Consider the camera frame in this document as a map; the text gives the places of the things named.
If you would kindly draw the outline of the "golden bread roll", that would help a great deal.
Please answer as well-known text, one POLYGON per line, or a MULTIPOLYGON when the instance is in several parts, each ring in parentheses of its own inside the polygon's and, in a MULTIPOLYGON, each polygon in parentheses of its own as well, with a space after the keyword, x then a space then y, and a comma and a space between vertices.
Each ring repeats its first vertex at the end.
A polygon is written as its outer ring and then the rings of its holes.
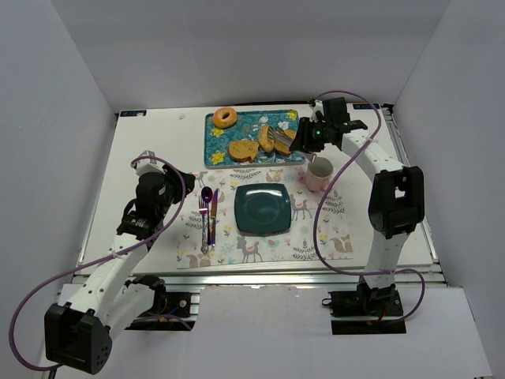
POLYGON ((269 125, 261 126, 258 143, 266 153, 270 153, 275 149, 274 131, 269 125))

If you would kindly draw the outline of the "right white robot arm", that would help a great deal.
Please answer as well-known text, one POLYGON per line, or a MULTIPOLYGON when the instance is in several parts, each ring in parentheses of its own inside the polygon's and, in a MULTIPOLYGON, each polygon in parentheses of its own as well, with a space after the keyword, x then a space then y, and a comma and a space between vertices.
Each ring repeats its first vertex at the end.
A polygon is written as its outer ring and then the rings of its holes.
POLYGON ((339 169, 340 178, 357 164, 372 183, 368 219, 374 230, 367 264, 359 273, 365 290, 374 298, 388 296, 395 287, 395 272, 402 248, 425 217, 424 174, 389 155, 361 120, 353 120, 341 92, 334 99, 311 99, 310 117, 300 118, 293 152, 316 154, 331 144, 349 159, 339 169))

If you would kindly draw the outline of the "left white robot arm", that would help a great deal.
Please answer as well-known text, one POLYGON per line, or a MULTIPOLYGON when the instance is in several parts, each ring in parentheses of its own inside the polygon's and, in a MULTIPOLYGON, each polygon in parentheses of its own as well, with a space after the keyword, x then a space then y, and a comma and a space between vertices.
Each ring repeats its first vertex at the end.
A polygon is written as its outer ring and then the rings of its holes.
POLYGON ((78 291, 44 316, 45 352, 52 362, 97 374, 125 329, 139 316, 153 317, 166 307, 163 280, 131 275, 158 238, 170 206, 182 204, 196 178, 168 166, 137 173, 136 196, 125 207, 103 261, 78 291))

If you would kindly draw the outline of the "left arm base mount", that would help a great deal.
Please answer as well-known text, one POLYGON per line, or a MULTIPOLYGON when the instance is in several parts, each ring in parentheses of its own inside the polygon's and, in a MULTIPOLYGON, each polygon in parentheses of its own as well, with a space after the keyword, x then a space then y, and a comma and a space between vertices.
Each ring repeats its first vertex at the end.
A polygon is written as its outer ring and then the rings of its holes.
POLYGON ((135 331, 191 331, 195 321, 190 318, 196 313, 191 310, 193 294, 190 292, 168 291, 165 281, 152 275, 136 276, 125 281, 124 290, 134 285, 146 287, 153 293, 153 305, 141 313, 127 330, 135 331))

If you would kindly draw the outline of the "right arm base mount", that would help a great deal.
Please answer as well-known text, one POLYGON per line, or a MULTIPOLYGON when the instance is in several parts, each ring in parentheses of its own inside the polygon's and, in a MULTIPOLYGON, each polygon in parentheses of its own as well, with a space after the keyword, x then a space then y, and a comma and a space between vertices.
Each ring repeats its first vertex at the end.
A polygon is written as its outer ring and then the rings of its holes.
POLYGON ((337 336, 405 334, 403 307, 396 286, 370 289, 365 281, 353 291, 332 291, 321 305, 329 309, 337 336))

